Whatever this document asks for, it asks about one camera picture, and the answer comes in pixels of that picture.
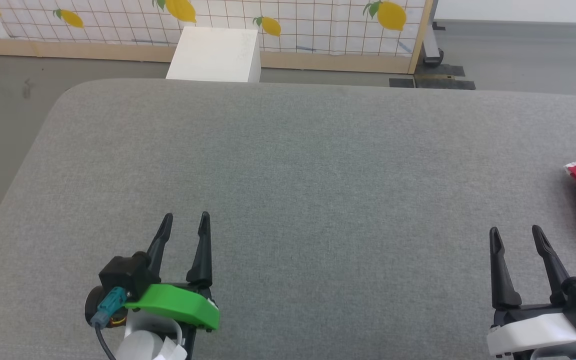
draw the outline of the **gray floor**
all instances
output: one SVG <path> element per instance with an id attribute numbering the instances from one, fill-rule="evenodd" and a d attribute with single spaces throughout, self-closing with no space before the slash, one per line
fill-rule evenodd
<path id="1" fill-rule="evenodd" d="M 445 64 L 479 90 L 576 95 L 576 25 L 441 23 Z M 105 78 L 164 78 L 164 63 L 0 56 L 0 202 L 55 100 Z M 263 69 L 262 82 L 387 87 L 386 73 Z"/>

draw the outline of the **gray table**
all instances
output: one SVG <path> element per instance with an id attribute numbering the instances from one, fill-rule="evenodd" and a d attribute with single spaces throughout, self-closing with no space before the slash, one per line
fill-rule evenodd
<path id="1" fill-rule="evenodd" d="M 67 91 L 0 207 L 0 360 L 104 359 L 97 273 L 212 218 L 221 329 L 197 360 L 482 359 L 488 231 L 546 302 L 539 224 L 576 275 L 576 97 L 101 80 Z M 116 349 L 121 330 L 105 336 Z"/>

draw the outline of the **wooden baseboard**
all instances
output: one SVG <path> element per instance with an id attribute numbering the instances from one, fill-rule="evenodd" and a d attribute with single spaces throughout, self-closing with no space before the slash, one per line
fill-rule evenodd
<path id="1" fill-rule="evenodd" d="M 170 62 L 176 48 L 107 43 L 41 42 L 0 39 L 0 55 L 19 57 L 132 60 Z M 411 57 L 375 55 L 326 55 L 292 52 L 261 52 L 262 68 L 362 73 L 408 74 L 414 72 Z"/>

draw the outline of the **white grid panel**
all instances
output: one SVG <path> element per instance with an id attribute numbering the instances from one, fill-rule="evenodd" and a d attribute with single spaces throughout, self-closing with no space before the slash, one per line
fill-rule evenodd
<path id="1" fill-rule="evenodd" d="M 177 7 L 187 2 L 166 1 Z M 389 0 L 406 12 L 402 31 L 363 14 L 370 1 L 189 0 L 196 22 L 185 22 L 157 0 L 154 6 L 153 0 L 0 0 L 0 18 L 11 37 L 31 41 L 174 47 L 184 27 L 197 26 L 258 30 L 262 51 L 411 57 L 425 0 Z M 76 14 L 83 28 L 54 16 L 57 9 Z M 261 26 L 258 17 L 264 18 Z M 279 23 L 279 36 L 266 32 L 272 21 L 265 18 Z"/>

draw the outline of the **green bracket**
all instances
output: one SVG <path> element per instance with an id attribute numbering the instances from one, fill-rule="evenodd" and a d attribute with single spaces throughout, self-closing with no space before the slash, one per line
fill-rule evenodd
<path id="1" fill-rule="evenodd" d="M 127 302 L 126 309 L 149 313 L 210 330 L 219 328 L 219 309 L 200 294 L 170 284 L 152 284 L 139 301 Z"/>

